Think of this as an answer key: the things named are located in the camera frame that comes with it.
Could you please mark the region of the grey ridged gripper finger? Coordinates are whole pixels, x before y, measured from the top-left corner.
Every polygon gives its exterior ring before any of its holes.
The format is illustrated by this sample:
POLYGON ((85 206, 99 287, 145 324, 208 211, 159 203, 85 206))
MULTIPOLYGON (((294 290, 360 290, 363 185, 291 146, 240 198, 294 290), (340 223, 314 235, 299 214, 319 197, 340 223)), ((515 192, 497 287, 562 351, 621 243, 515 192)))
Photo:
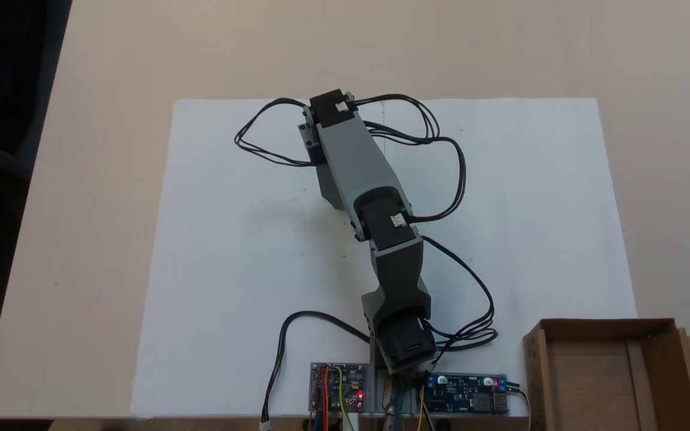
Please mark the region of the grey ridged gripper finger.
POLYGON ((333 207, 335 210, 344 211, 345 207, 338 191, 337 184, 334 180, 331 169, 328 163, 323 163, 316 166, 316 174, 319 183, 321 196, 333 207))

